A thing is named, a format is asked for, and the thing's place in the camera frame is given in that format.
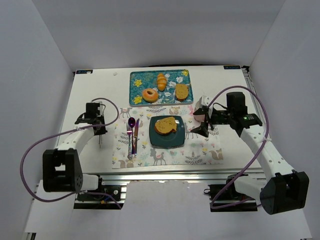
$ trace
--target dark teal plate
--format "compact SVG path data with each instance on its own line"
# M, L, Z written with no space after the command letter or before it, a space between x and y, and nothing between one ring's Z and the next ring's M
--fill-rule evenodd
M158 120L165 119L168 117L174 117L177 123L176 132L171 132L167 135L161 135L156 132L155 124ZM151 145L157 148L177 148L185 144L185 125L184 121L180 116L153 116L150 119L149 125L149 137Z

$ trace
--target white wall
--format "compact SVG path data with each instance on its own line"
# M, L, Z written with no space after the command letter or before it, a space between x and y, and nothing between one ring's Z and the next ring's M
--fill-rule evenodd
M21 239L32 198L19 175L24 151L61 126L72 72L31 0L5 0L0 7L0 232ZM25 163L32 189L42 175L42 153L35 148Z
M287 0L250 68L272 139L310 178L304 213L320 239L320 1Z
M72 70L250 65L284 0L33 0Z

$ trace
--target teal tray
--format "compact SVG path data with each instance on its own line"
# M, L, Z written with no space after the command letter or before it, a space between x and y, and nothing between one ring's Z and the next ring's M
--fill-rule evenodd
M158 74L164 74L168 80L164 91L159 91L157 88ZM189 87L189 95L184 101L178 101L176 98L176 84L185 84ZM142 98L144 89L154 89L158 92L158 100L150 103ZM159 106L159 105L181 105L192 104L194 95L192 92L189 71L186 69L180 70L157 70L157 71L133 71L130 74L130 91L129 103L133 107L143 106Z

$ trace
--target black bracket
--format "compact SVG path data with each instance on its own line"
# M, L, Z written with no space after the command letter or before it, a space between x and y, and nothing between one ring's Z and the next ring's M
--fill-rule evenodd
M228 177L228 180L226 183L231 181L232 178L234 178L235 175L231 175ZM225 184L212 184L209 185L209 189L204 190L205 195L210 196L210 200L218 194L218 192L225 186ZM218 198L218 202L213 203L214 207L218 207L221 205L228 204L228 201L241 201L243 199L249 198L245 194L238 193L235 191L235 185L231 185L224 191ZM216 212L253 212L257 211L257 203L256 202L245 202L243 204L239 204L236 206L229 206L229 207L224 207L224 208L218 208L218 209L212 209L210 208L210 211L212 213Z
M105 118L100 115L99 107L101 107L98 102L88 102L85 105L85 112L81 114L74 124L86 123L91 125L103 125L105 124ZM107 133L106 127L93 127L94 135L103 135Z
M97 190L92 190L93 193L105 193L111 195L116 201L121 200L121 185L102 185L101 178L99 179L99 187ZM94 202L105 199L104 195L90 195L90 194L78 194L76 199L81 202Z
M56 167L65 165L65 170ZM46 192L79 192L83 173L76 149L46 150L42 156L43 188Z
M308 187L309 178L304 171L286 175L277 173L260 193L262 207L270 215L302 209L306 204Z

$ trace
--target croissant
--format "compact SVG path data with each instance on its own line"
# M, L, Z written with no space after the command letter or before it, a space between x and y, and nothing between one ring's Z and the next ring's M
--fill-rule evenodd
M167 86L167 79L163 73L159 73L158 77L156 78L156 84L158 86L159 91L165 90Z

